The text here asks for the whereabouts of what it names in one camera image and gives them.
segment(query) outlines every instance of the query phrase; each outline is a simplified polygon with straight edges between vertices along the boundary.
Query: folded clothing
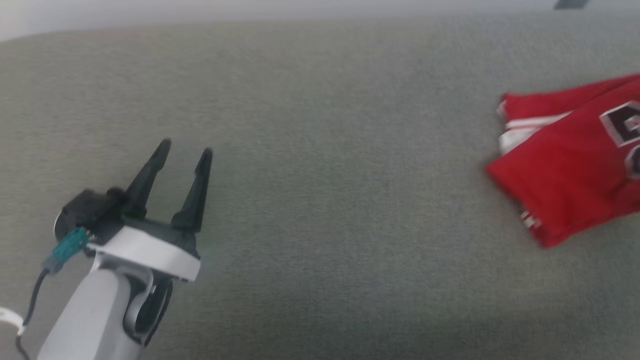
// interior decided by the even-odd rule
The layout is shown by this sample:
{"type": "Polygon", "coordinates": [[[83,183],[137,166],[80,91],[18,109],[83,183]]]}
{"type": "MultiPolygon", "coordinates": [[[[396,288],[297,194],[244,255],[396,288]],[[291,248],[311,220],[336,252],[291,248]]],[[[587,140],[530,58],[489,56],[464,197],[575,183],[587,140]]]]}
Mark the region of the folded clothing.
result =
{"type": "Polygon", "coordinates": [[[640,74],[549,94],[506,94],[503,156],[487,172],[544,247],[640,211],[640,74]]]}

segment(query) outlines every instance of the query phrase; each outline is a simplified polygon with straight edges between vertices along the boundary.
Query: white stripe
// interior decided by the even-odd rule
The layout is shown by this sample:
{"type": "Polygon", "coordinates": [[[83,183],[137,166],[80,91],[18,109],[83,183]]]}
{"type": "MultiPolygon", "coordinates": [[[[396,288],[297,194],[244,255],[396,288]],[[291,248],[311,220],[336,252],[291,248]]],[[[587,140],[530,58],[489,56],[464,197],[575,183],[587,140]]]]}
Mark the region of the white stripe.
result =
{"type": "Polygon", "coordinates": [[[540,128],[525,127],[522,129],[511,129],[504,132],[498,138],[500,152],[505,155],[507,152],[515,149],[521,143],[527,141],[531,135],[535,134],[540,128]]]}
{"type": "Polygon", "coordinates": [[[498,113],[498,115],[500,115],[501,117],[504,117],[505,119],[507,118],[507,111],[504,109],[506,104],[507,104],[507,100],[502,101],[500,105],[498,105],[498,108],[495,110],[498,113]]]}
{"type": "Polygon", "coordinates": [[[536,221],[533,220],[532,217],[528,217],[528,218],[525,218],[523,220],[523,223],[524,223],[524,226],[526,226],[527,229],[528,229],[528,228],[532,227],[536,223],[536,221]]]}
{"type": "Polygon", "coordinates": [[[514,119],[507,122],[506,129],[508,130],[513,127],[543,127],[543,126],[555,123],[556,121],[562,119],[563,117],[569,115],[570,113],[571,112],[568,111],[560,115],[530,117],[526,119],[514,119]]]}

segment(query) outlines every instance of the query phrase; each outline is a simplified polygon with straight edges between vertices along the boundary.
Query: white strap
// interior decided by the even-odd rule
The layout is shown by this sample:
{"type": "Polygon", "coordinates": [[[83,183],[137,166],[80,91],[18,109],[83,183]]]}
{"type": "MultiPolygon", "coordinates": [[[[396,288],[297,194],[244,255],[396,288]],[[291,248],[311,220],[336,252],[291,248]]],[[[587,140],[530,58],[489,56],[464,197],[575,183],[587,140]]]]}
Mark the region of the white strap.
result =
{"type": "Polygon", "coordinates": [[[6,307],[0,306],[0,322],[10,323],[13,326],[18,328],[18,336],[22,335],[24,331],[27,329],[25,326],[22,326],[24,319],[22,316],[18,315],[15,311],[11,309],[7,309],[6,307]]]}

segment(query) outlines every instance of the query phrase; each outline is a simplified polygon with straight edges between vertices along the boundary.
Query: basketball jersey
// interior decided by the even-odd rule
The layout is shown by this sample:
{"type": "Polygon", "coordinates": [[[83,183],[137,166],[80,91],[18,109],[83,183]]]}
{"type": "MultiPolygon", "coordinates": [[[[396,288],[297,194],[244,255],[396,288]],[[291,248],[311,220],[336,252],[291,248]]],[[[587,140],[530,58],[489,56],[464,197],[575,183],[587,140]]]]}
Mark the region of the basketball jersey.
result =
{"type": "Polygon", "coordinates": [[[487,171],[545,247],[640,211],[640,75],[506,94],[503,156],[487,171]]]}

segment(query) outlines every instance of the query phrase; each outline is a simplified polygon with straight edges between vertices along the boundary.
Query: white wall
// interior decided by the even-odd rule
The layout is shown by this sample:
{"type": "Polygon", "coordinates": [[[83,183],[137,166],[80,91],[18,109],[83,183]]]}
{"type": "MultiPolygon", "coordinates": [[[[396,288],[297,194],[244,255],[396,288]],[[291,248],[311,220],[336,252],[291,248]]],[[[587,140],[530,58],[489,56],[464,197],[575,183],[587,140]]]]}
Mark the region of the white wall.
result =
{"type": "Polygon", "coordinates": [[[0,40],[62,29],[238,19],[549,10],[556,0],[0,0],[0,40]]]}

